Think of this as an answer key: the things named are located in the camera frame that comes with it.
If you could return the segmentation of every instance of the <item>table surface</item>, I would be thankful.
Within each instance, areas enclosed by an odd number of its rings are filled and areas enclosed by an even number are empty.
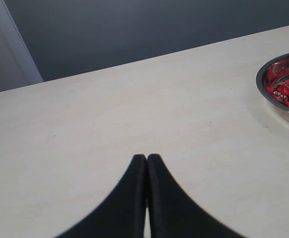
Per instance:
[[[0,93],[0,238],[63,232],[136,153],[241,234],[289,238],[289,123],[255,84],[285,53],[289,26]]]

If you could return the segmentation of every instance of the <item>stainless steel bowl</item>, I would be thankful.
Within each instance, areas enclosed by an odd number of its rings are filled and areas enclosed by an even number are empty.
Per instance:
[[[266,78],[266,74],[267,74],[267,68],[272,65],[273,63],[288,57],[289,54],[285,54],[283,56],[279,56],[271,61],[269,61],[268,63],[264,64],[264,66],[261,67],[261,69],[258,71],[257,76],[256,76],[256,84],[257,84],[257,88],[258,90],[261,92],[261,94],[270,102],[273,104],[274,109],[276,110],[276,112],[283,117],[284,119],[286,119],[287,121],[289,121],[289,107],[285,106],[284,104],[278,102],[276,99],[274,99],[266,90],[265,86],[264,86],[264,80]]]

